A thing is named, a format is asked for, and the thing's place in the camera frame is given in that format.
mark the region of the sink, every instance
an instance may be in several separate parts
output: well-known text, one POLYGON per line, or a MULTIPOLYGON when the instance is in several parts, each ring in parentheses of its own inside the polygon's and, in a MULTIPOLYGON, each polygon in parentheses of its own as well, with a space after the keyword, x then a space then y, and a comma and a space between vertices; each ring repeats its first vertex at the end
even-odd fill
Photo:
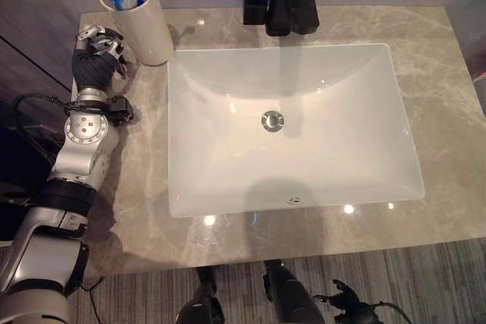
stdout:
POLYGON ((423 196, 388 45, 181 50, 169 61, 172 216, 423 196))

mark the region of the toothbrush holder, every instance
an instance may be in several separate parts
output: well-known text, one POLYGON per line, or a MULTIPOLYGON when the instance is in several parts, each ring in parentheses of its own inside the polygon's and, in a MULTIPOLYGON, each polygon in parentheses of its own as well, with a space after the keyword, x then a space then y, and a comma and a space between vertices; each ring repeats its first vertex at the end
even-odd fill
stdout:
POLYGON ((133 9, 119 11, 109 0, 99 0, 135 56, 144 64, 157 66, 171 58, 174 42, 159 0, 145 0, 133 9))

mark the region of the marble countertop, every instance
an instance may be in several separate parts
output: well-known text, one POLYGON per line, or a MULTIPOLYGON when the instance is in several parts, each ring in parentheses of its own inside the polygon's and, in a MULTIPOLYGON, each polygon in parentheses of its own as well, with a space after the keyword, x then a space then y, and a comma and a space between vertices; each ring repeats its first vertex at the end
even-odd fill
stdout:
MULTIPOLYGON (((134 106, 90 212, 88 272, 173 269, 433 244, 486 236, 486 118, 443 8, 320 7, 316 33, 271 38, 241 9, 165 11, 177 49, 385 42, 392 52, 425 198, 174 219, 169 215, 167 67, 114 80, 134 106)), ((114 27, 106 13, 81 27, 114 27)))

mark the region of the robotic hand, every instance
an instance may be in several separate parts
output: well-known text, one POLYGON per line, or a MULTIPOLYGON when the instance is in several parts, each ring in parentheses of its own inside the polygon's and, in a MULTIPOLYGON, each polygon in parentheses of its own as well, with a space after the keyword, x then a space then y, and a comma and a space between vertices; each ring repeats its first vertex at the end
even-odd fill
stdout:
POLYGON ((122 96, 106 91, 122 73, 123 37, 96 26, 80 33, 72 59, 77 99, 48 182, 19 227, 0 273, 0 324, 70 323, 66 297, 81 284, 88 247, 80 238, 118 143, 116 126, 132 119, 122 96))
POLYGON ((403 316, 408 324, 412 324, 410 318, 397 305, 383 301, 378 304, 361 302, 358 295, 347 284, 340 280, 333 280, 333 283, 341 291, 340 293, 333 296, 315 295, 314 299, 344 311, 343 314, 334 316, 336 324, 383 324, 374 312, 377 307, 391 307, 403 316))

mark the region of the robotic leg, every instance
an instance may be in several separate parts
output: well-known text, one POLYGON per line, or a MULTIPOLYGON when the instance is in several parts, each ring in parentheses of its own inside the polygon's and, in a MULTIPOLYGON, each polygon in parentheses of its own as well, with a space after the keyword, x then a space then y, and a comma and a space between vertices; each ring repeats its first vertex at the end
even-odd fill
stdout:
POLYGON ((213 267, 198 267, 196 270, 200 285, 192 300, 182 307, 176 324, 224 324, 225 317, 215 297, 213 267))

